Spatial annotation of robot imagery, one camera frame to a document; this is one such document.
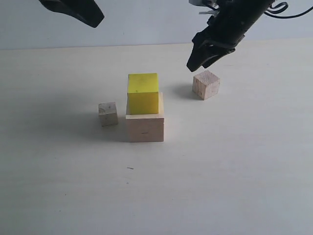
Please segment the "table surface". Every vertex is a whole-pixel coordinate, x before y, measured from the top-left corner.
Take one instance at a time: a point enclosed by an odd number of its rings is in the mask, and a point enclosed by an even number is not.
[[[312,235],[312,45],[242,42],[206,101],[191,44],[0,51],[1,234]],[[127,142],[140,72],[159,74],[165,142]]]

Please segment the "yellow cube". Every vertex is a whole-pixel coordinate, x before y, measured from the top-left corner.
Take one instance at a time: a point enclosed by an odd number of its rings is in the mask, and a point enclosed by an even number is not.
[[[127,96],[130,115],[158,114],[157,73],[129,74]]]

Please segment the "small wooden block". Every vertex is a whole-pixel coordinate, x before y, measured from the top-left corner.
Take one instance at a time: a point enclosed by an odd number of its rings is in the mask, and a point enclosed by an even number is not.
[[[159,93],[158,114],[130,115],[127,102],[126,124],[130,142],[164,141],[163,94]]]
[[[129,74],[127,97],[131,115],[158,114],[157,73]]]
[[[219,92],[220,79],[210,71],[204,71],[194,76],[192,90],[203,100]]]
[[[99,107],[99,118],[102,126],[118,124],[115,102],[102,103]]]

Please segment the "block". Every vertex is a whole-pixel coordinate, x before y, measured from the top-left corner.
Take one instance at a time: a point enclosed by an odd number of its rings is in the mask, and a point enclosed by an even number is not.
[[[130,115],[129,102],[126,110],[126,125],[130,142],[164,141],[163,93],[159,93],[158,114]]]
[[[98,108],[102,126],[118,124],[115,102],[99,104]]]
[[[131,115],[158,114],[157,73],[128,75],[127,98]]]
[[[220,79],[210,71],[204,71],[194,76],[192,90],[203,100],[219,92]]]

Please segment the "cube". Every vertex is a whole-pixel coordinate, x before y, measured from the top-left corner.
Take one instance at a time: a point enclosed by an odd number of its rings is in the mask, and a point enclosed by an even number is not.
[[[129,102],[126,110],[126,125],[130,142],[164,141],[163,94],[159,93],[158,114],[130,115]]]
[[[157,73],[129,74],[127,98],[130,115],[158,114]]]
[[[192,90],[203,100],[218,93],[220,79],[210,71],[204,71],[194,76]]]
[[[115,102],[101,103],[98,105],[99,119],[102,126],[118,124]]]

